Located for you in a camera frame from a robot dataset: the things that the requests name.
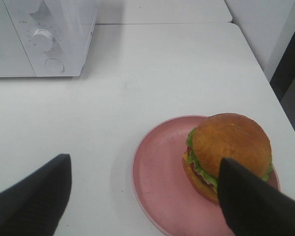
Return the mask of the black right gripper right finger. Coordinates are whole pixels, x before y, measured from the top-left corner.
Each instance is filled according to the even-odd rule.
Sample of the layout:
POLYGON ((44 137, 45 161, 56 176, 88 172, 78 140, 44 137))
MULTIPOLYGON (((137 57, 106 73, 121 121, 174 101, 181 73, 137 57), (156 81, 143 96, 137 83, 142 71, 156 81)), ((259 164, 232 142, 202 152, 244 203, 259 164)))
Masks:
POLYGON ((217 195, 237 236, 295 236, 295 200, 231 158, 223 158, 217 195))

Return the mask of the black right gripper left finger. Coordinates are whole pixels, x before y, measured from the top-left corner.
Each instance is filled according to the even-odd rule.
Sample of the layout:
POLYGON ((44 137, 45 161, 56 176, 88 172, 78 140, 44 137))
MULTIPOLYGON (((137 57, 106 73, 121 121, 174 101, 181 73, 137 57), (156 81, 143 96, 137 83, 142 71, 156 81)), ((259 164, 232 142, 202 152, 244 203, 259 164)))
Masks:
POLYGON ((71 157, 59 154, 0 192, 0 236, 52 236, 71 193, 71 157))

